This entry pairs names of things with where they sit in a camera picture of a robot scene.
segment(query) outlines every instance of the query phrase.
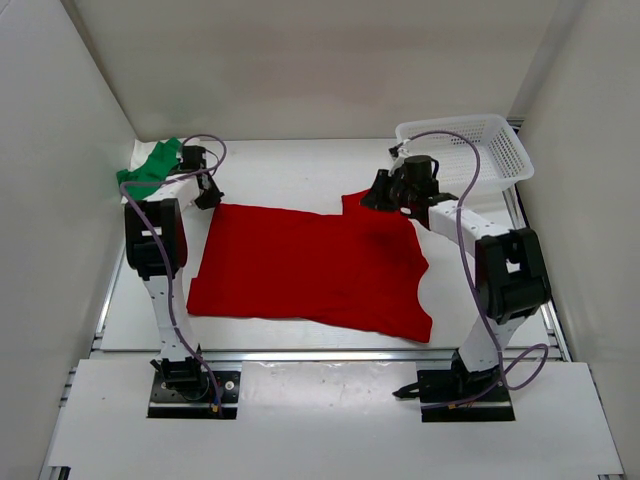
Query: red fabric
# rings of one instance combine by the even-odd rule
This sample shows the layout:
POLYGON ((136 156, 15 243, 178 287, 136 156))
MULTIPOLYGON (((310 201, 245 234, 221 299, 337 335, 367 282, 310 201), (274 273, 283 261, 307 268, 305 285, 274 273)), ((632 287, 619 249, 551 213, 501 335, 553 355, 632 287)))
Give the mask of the red fabric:
POLYGON ((342 197, 342 215, 222 204, 200 271, 192 315, 306 318, 428 342, 418 303, 428 268, 413 225, 342 197))

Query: white wall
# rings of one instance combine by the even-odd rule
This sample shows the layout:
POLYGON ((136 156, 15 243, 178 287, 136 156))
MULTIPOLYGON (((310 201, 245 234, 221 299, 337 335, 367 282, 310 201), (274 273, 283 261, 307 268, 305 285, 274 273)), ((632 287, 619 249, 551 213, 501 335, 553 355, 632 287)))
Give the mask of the white wall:
POLYGON ((410 120, 506 116, 558 0, 65 4, 149 140, 388 137, 410 120))
POLYGON ((64 8, 0 7, 0 478, 33 480, 122 239, 133 131, 64 8))
POLYGON ((640 2, 590 1, 524 123, 536 174, 520 191, 630 478, 640 478, 639 118, 640 2))

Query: green cloth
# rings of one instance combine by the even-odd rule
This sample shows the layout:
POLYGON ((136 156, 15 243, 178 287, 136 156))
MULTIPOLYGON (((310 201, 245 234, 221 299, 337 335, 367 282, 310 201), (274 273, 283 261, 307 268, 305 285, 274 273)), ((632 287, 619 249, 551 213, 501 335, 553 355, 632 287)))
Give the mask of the green cloth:
MULTIPOLYGON (((144 165, 133 172, 120 170, 116 173, 118 185, 122 182, 161 182, 167 178, 173 167, 178 165, 180 140, 171 138, 166 143, 158 142, 144 165)), ((134 200, 148 197, 160 187, 128 187, 127 192, 134 200)))

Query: white laundry basket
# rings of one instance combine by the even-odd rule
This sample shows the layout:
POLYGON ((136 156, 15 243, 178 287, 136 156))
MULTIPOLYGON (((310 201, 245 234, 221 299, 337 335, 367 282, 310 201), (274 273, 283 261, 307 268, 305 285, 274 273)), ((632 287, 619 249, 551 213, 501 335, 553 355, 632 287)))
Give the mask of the white laundry basket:
MULTIPOLYGON (((467 115, 402 123, 396 128, 398 141, 428 130, 450 130, 464 135, 480 151, 480 177, 473 194, 495 193, 533 176, 533 165, 522 143, 500 115, 467 115)), ((440 162, 440 190, 460 195, 475 171, 471 148, 450 135, 428 135, 407 145, 411 154, 428 154, 440 162)))

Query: black mounting plate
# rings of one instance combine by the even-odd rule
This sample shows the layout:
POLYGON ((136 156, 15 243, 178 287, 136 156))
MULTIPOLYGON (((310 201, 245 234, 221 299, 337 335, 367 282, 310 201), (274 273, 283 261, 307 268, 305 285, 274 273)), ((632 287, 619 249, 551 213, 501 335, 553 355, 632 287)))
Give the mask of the black mounting plate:
POLYGON ((189 400, 175 390, 163 388, 162 375, 155 372, 149 396, 147 418, 235 420, 238 415, 238 398, 240 396, 240 372, 222 370, 214 371, 213 374, 223 392, 222 416, 211 410, 209 394, 205 393, 204 397, 200 399, 189 400))
POLYGON ((450 370, 418 370, 418 380, 429 388, 420 392, 422 421, 431 422, 510 422, 516 419, 509 391, 497 386, 471 405, 456 408, 425 408, 426 404, 461 400, 450 370))

